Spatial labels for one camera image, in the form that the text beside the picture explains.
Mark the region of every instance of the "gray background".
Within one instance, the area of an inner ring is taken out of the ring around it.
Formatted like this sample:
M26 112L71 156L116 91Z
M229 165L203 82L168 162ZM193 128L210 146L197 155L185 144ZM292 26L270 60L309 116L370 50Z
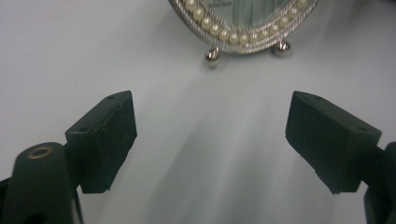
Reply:
M396 140L396 4L319 2L294 54L223 55L165 0L0 2L0 179L107 95L131 90L138 137L86 223L364 223L361 185L332 196L284 137L293 91L320 95Z

